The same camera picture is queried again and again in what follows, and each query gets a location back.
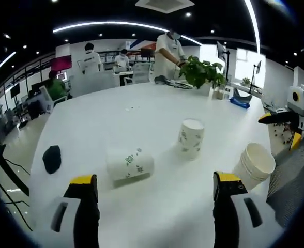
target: green leaves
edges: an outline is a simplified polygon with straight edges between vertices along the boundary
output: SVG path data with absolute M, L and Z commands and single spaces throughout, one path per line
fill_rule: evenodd
M 247 77 L 243 78 L 243 84 L 244 85 L 249 85 L 251 83 L 251 80 L 248 79 Z
M 206 82 L 212 82 L 216 87 L 226 84 L 226 79 L 219 73 L 221 69 L 220 63 L 200 62 L 197 57 L 190 56 L 188 63 L 181 68 L 179 76 L 184 75 L 187 82 L 198 89 Z

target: face mask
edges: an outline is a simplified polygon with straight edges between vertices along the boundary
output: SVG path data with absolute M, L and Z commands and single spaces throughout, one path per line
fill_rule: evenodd
M 181 38 L 181 35 L 179 35 L 177 32 L 174 32 L 172 34 L 172 37 L 173 37 L 174 40 L 179 40 Z

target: paper cup lying on side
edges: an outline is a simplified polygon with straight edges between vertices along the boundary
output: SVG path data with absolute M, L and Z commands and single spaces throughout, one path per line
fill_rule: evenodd
M 204 125 L 199 120 L 184 120 L 177 140 L 178 152 L 188 160 L 196 159 L 200 154 L 203 138 Z
M 106 155 L 107 172 L 114 181 L 136 177 L 154 171 L 153 157 L 138 148 L 137 150 L 111 150 Z

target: person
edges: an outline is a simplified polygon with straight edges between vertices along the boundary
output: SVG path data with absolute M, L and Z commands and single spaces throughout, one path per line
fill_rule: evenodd
M 85 56 L 81 63 L 81 69 L 83 74 L 91 74 L 101 71 L 101 59 L 99 53 L 94 51 L 95 46 L 92 43 L 87 43 L 84 47 Z
M 115 57 L 115 63 L 118 67 L 129 67 L 129 58 L 127 56 L 128 50 L 122 49 L 120 55 Z
M 174 79 L 177 67 L 182 67 L 186 57 L 181 43 L 178 41 L 181 35 L 172 29 L 158 37 L 156 51 L 154 76 L 165 76 L 167 79 Z
M 68 95 L 64 82 L 61 79 L 57 79 L 56 71 L 50 71 L 49 82 L 47 83 L 46 88 L 53 101 Z

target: floor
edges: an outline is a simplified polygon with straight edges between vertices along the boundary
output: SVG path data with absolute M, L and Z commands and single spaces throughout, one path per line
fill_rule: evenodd
M 6 138 L 5 144 L 6 149 L 4 152 L 4 158 L 10 160 L 13 163 L 23 166 L 28 172 L 30 171 L 31 164 L 33 161 L 35 149 L 39 140 L 39 136 L 43 130 L 43 127 L 48 120 L 49 115 L 45 114 L 39 118 L 30 121 L 26 127 L 21 130 L 14 129 Z M 271 151 L 273 155 L 278 154 L 280 151 L 288 147 L 288 144 L 284 144 L 284 139 L 289 136 L 288 133 L 282 135 L 283 127 L 274 127 L 269 125 L 269 135 L 271 143 Z M 10 164 L 14 172 L 20 177 L 20 179 L 28 184 L 29 175 L 21 168 Z M 25 201 L 29 205 L 29 197 L 27 197 L 20 189 L 9 180 L 5 172 L 0 168 L 0 183 L 5 188 L 7 193 L 16 202 Z M 10 200 L 7 196 L 1 192 L 1 197 L 4 202 L 9 202 Z M 31 220 L 29 218 L 29 207 L 25 203 L 18 203 L 22 214 L 24 215 L 28 225 L 32 226 Z M 18 221 L 21 227 L 29 232 L 28 227 L 23 222 L 23 219 L 19 215 L 18 210 L 14 205 L 7 205 L 9 211 Z

